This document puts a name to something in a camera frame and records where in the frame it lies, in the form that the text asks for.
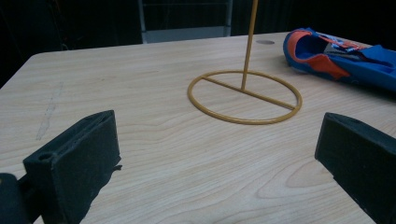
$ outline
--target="wooden table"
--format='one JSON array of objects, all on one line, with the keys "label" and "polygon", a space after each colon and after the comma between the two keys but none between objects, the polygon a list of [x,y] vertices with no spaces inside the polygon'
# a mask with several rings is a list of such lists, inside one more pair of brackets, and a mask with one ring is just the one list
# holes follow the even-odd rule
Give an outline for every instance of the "wooden table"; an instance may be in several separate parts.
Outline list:
[{"label": "wooden table", "polygon": [[[294,85],[303,108],[262,126],[213,119],[187,97],[195,77],[243,68],[246,36],[38,54],[0,90],[0,173],[22,177],[28,155],[78,120],[114,109],[122,170],[82,223],[372,223],[314,152],[325,112],[396,137],[395,98],[294,72],[285,35],[255,35],[249,69]],[[258,77],[247,78],[247,89],[294,100]],[[194,93],[236,117],[279,112],[211,83]]]}]

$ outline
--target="circular wire base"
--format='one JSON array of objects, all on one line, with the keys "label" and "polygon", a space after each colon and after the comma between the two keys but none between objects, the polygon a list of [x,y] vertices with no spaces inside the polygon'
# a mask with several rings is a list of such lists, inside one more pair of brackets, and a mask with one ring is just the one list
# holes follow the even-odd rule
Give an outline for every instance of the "circular wire base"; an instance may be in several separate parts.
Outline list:
[{"label": "circular wire base", "polygon": [[[250,75],[254,75],[254,76],[258,76],[258,77],[265,77],[265,78],[269,78],[272,79],[275,82],[278,82],[280,84],[282,84],[283,86],[285,86],[286,88],[288,88],[296,97],[297,103],[296,105],[290,105],[281,101],[278,101],[276,99],[267,97],[267,96],[263,96],[263,95],[259,95],[258,93],[255,93],[253,91],[247,91],[245,88],[237,88],[235,86],[231,86],[227,83],[218,81],[214,78],[212,78],[215,75],[220,75],[220,74],[231,74],[231,73],[240,73],[240,74],[244,74],[244,71],[242,70],[222,70],[222,71],[216,71],[216,72],[210,72],[210,73],[206,73],[203,74],[199,77],[197,77],[196,79],[194,79],[192,81],[192,83],[190,84],[189,88],[188,88],[188,96],[190,101],[192,102],[193,105],[195,105],[195,107],[197,107],[199,110],[201,110],[202,112],[206,113],[207,115],[214,117],[216,119],[222,119],[225,121],[229,121],[232,123],[239,123],[239,124],[272,124],[272,123],[277,123],[280,121],[283,121],[285,119],[289,119],[292,116],[294,116],[301,108],[302,104],[303,104],[303,98],[301,96],[301,94],[297,91],[297,89],[295,89],[292,85],[290,85],[288,82],[284,81],[281,78],[278,77],[272,77],[272,76],[268,76],[264,73],[260,73],[260,72],[256,72],[256,71],[247,71],[248,74]],[[207,107],[201,105],[193,96],[192,94],[192,89],[194,87],[194,85],[196,83],[198,83],[200,80],[206,80],[206,81],[210,81],[213,82],[217,85],[229,88],[231,90],[234,91],[239,91],[242,92],[246,95],[258,98],[260,100],[264,100],[267,101],[269,103],[272,103],[274,105],[279,105],[282,107],[285,107],[287,109],[290,110],[289,113],[279,116],[277,118],[273,118],[273,119],[239,119],[239,118],[234,118],[234,117],[229,117],[226,115],[222,115],[220,113],[217,113],[215,111],[209,110]]]}]

